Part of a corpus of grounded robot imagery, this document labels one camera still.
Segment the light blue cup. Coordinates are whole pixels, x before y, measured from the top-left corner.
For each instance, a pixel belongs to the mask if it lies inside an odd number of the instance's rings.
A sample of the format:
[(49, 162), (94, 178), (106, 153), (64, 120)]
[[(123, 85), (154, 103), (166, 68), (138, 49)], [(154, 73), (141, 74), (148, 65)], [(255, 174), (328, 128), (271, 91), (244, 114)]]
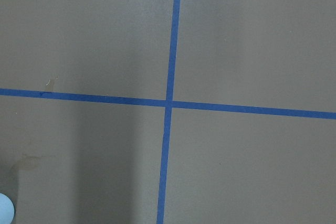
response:
[(15, 215), (13, 202), (4, 194), (0, 194), (0, 221), (1, 224), (11, 224)]

